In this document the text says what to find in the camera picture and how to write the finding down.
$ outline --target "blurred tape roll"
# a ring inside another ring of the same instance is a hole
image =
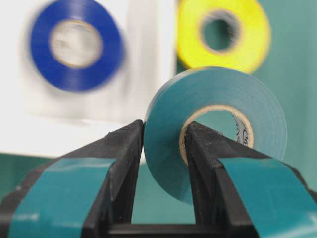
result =
[[[228,47],[214,50],[206,43],[204,28],[227,23]],[[177,50],[189,68],[227,67],[251,73],[264,61],[270,44],[268,18],[256,0],[182,0],[178,13]]]
[[[86,91],[109,81],[123,53],[113,18],[93,0],[53,2],[37,17],[31,33],[38,71],[66,91]]]

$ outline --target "white backdrop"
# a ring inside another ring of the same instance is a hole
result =
[[[124,39],[124,63],[88,93],[54,88],[29,54],[35,17],[51,1],[9,1],[0,16],[0,152],[54,158],[144,119],[154,93],[175,73],[175,0],[99,0]]]

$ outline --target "black plastic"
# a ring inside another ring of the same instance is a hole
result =
[[[187,127],[185,145],[196,223],[221,226],[230,237],[259,237],[229,174],[218,159],[270,157],[197,122]],[[316,201],[316,194],[308,189],[299,171],[289,167]]]
[[[0,237],[8,235],[15,209],[41,173],[61,158],[116,158],[83,225],[83,238],[100,237],[111,223],[131,222],[132,208],[143,146],[143,122],[137,120],[104,138],[31,170],[18,189],[0,204]]]
[[[105,238],[180,238],[208,237],[223,238],[225,233],[220,228],[189,224],[113,224],[107,227]]]

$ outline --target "electrical tape roll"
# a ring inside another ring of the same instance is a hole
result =
[[[31,55],[54,87],[82,92],[110,80],[124,47],[110,14],[94,0],[57,0],[36,18]]]
[[[207,23],[223,20],[232,29],[230,44],[211,49],[204,40]],[[264,61],[270,26],[256,0],[183,0],[178,11],[177,51],[189,68],[218,66],[251,73]]]
[[[192,69],[168,81],[152,99],[145,118],[144,149],[157,183],[192,204],[186,155],[186,125],[208,111],[229,111],[248,138],[241,143],[282,160],[287,141],[284,112],[257,79],[231,69]]]

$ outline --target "tape strip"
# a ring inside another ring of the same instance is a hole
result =
[[[220,159],[262,238],[317,237],[317,205],[275,159]]]
[[[11,219],[8,238],[80,238],[115,159],[60,159],[46,168]]]

